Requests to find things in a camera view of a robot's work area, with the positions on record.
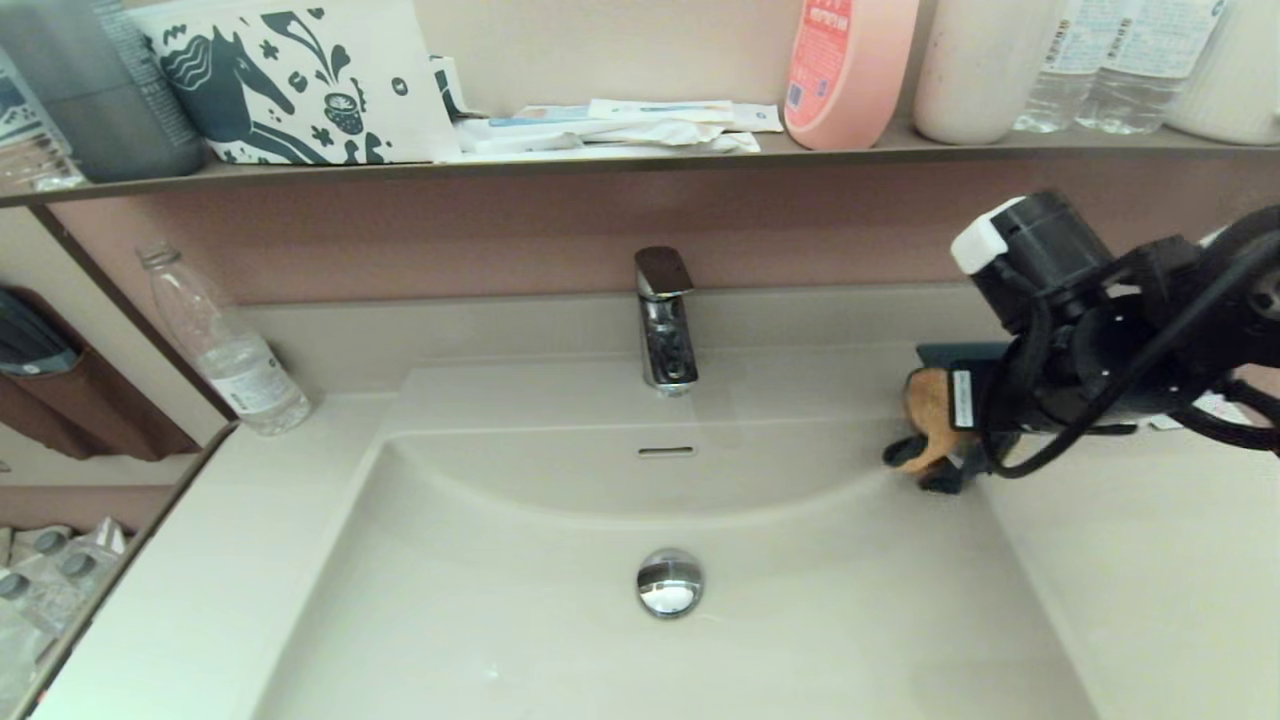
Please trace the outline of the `orange grey fluffy cloth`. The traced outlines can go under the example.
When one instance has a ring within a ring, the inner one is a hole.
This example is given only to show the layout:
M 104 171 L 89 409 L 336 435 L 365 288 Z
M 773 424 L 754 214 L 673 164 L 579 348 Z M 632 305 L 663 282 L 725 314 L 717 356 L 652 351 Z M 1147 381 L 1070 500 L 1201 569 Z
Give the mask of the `orange grey fluffy cloth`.
M 943 368 L 919 368 L 908 375 L 902 406 L 910 430 L 881 452 L 884 466 L 933 495 L 960 495 L 979 469 L 977 432 L 954 421 L 951 375 Z

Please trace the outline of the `chrome faucet brown lever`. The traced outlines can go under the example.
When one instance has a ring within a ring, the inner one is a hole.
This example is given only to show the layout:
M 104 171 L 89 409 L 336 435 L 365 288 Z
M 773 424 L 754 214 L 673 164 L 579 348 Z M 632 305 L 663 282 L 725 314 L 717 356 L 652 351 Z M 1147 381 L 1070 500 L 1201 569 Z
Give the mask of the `chrome faucet brown lever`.
M 698 365 L 684 297 L 695 290 L 678 251 L 669 246 L 634 255 L 643 337 L 643 379 L 659 395 L 677 398 L 698 382 Z

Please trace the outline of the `blue soap dish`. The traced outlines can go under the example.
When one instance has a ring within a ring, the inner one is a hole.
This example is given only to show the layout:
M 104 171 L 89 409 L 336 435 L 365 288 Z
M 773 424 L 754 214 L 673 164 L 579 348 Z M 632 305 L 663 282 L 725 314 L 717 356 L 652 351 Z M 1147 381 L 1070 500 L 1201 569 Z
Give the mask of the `blue soap dish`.
M 1007 348 L 1009 342 L 920 343 L 915 352 L 923 366 L 950 369 L 997 363 Z

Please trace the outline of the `printed paper leaflet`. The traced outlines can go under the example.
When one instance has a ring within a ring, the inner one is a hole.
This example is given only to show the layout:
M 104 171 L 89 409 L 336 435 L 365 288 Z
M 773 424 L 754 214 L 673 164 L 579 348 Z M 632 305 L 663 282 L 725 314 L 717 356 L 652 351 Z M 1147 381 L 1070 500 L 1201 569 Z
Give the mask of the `printed paper leaflet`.
M 1222 395 L 1206 393 L 1194 402 L 1194 409 L 1231 424 L 1252 427 L 1254 423 L 1231 401 Z M 1146 420 L 1146 425 L 1153 430 L 1180 430 L 1184 425 L 1169 415 L 1157 415 Z

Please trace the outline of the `pink lotion bottle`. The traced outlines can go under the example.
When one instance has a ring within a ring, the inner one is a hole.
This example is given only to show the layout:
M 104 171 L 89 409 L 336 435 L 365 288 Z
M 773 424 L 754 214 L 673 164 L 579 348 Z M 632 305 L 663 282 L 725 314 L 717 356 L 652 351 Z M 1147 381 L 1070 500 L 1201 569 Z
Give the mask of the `pink lotion bottle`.
M 803 0 L 783 101 L 813 151 L 876 146 L 899 104 L 920 0 Z

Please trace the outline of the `chrome drain stopper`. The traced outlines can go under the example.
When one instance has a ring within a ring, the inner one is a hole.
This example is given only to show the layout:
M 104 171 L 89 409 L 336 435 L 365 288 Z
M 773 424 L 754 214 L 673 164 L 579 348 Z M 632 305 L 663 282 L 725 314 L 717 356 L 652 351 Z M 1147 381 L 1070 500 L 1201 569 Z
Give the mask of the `chrome drain stopper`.
M 691 614 L 705 591 L 701 561 L 680 548 L 648 555 L 635 578 L 637 600 L 650 616 L 675 620 Z

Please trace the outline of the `white ribbed jar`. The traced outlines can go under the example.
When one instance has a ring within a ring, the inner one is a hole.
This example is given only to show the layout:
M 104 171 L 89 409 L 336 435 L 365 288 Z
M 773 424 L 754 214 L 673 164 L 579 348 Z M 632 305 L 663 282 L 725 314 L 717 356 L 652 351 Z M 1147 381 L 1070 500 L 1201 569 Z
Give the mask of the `white ribbed jar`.
M 1165 126 L 1243 146 L 1280 146 L 1280 0 L 1229 0 Z

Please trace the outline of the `white blue toothbrush packet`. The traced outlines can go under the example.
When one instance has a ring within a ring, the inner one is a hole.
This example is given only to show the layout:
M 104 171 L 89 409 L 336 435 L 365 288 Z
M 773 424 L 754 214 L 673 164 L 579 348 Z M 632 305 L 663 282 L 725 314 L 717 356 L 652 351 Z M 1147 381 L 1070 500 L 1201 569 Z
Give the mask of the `white blue toothbrush packet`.
M 684 120 L 691 123 L 728 123 L 735 118 L 731 101 L 650 102 L 595 97 L 588 114 L 603 120 Z

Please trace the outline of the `large white plastic packet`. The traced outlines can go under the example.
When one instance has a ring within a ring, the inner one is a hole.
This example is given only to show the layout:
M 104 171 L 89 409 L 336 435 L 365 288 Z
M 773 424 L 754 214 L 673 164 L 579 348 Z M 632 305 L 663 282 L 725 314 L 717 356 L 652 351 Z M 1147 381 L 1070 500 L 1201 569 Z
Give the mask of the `large white plastic packet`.
M 748 155 L 762 152 L 750 132 L 678 119 L 657 120 L 552 120 L 530 118 L 467 119 L 454 123 L 463 152 L 480 158 L 529 154 L 614 155 Z

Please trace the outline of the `slim clear plastic bottle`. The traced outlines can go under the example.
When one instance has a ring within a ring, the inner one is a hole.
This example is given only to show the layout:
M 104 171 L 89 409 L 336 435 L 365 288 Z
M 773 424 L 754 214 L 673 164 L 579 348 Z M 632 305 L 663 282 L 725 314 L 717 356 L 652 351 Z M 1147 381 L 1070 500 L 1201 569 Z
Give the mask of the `slim clear plastic bottle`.
M 164 241 L 136 255 L 169 340 L 243 425 L 279 436 L 310 418 L 308 396 L 218 282 Z

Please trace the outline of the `horse pattern white box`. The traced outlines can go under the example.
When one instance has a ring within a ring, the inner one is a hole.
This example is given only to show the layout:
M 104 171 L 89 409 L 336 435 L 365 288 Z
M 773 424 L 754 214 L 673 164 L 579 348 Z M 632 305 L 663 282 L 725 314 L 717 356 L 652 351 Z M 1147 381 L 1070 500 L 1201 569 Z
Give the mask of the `horse pattern white box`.
M 462 152 L 413 0 L 169 0 L 129 18 L 224 163 L 415 164 Z

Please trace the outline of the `dark grey canister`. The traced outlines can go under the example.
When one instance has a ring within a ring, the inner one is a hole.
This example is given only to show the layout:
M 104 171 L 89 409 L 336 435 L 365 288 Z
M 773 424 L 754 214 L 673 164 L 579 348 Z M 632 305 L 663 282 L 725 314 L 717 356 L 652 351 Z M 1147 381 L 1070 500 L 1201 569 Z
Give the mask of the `dark grey canister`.
M 123 0 L 0 0 L 0 49 L 92 183 L 191 176 L 207 151 Z

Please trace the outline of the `plastic wrapped bottle pack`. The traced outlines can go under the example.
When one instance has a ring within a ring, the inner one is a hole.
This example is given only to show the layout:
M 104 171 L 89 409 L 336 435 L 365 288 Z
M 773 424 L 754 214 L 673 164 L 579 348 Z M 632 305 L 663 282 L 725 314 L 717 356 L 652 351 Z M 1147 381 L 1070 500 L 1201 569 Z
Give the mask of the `plastic wrapped bottle pack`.
M 17 710 L 129 538 L 114 518 L 86 533 L 65 525 L 0 532 L 0 717 Z

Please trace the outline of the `dark grey ribbed item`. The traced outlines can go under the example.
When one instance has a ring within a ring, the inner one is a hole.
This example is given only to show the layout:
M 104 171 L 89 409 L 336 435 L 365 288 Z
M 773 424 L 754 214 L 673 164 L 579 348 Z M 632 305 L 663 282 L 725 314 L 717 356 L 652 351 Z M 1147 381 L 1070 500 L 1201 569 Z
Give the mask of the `dark grey ribbed item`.
M 81 351 L 40 313 L 0 290 L 0 373 L 18 377 L 69 372 Z

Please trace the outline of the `clear plastic packet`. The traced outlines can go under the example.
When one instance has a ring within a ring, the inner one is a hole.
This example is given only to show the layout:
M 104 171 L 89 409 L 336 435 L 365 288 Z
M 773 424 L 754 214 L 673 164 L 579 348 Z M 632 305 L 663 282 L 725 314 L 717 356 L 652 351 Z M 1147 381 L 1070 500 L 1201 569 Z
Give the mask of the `clear plastic packet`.
M 33 136 L 0 145 L 0 191 L 49 192 L 87 184 L 87 178 L 64 151 L 47 136 Z

